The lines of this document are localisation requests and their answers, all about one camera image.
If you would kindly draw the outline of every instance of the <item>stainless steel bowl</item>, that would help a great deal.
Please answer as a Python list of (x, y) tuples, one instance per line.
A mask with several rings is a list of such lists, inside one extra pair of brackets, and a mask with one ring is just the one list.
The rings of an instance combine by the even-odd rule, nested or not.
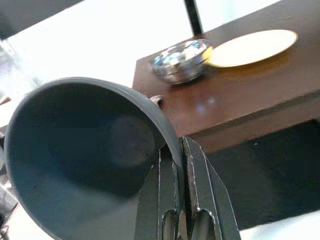
[(170, 84), (181, 84), (200, 76), (207, 68), (212, 48), (205, 39), (191, 40), (169, 47), (150, 62), (153, 72)]

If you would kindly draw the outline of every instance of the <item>tabletop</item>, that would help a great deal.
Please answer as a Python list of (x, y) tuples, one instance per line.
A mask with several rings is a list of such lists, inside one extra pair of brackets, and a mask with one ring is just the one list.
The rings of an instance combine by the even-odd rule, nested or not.
[[(178, 137), (215, 131), (233, 122), (248, 121), (252, 114), (275, 113), (283, 104), (291, 106), (316, 98), (309, 110), (314, 112), (320, 109), (319, 12), (318, 0), (282, 0), (195, 38), (205, 38), (217, 47), (248, 33), (288, 29), (298, 34), (298, 41), (287, 51), (244, 66), (211, 67), (204, 76), (184, 85), (158, 80), (149, 66), (154, 56), (150, 55), (136, 62), (133, 88), (148, 97), (164, 95), (162, 110)], [(304, 117), (308, 112), (301, 115), (299, 122), (315, 117)]]

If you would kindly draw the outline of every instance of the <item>wooden table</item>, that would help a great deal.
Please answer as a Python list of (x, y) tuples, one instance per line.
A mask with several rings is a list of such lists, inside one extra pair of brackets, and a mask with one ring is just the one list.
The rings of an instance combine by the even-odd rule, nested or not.
[(248, 33), (289, 29), (299, 39), (269, 59), (213, 68), (185, 85), (163, 83), (139, 59), (133, 88), (164, 95), (162, 110), (178, 137), (190, 136), (207, 153), (320, 117), (320, 1), (283, 0), (204, 33), (214, 47)]

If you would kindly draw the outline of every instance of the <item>black pole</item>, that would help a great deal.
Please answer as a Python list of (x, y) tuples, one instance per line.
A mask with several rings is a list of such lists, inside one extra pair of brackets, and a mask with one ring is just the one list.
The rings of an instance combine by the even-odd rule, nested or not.
[(184, 3), (188, 12), (188, 17), (192, 27), (193, 35), (196, 36), (198, 34), (202, 34), (202, 25), (195, 0), (184, 0)]

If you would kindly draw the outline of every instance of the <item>plate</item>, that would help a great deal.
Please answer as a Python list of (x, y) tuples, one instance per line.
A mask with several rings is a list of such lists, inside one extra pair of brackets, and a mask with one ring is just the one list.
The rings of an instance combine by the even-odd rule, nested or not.
[(284, 29), (250, 33), (213, 49), (208, 63), (218, 68), (255, 63), (287, 50), (297, 39), (297, 33)]

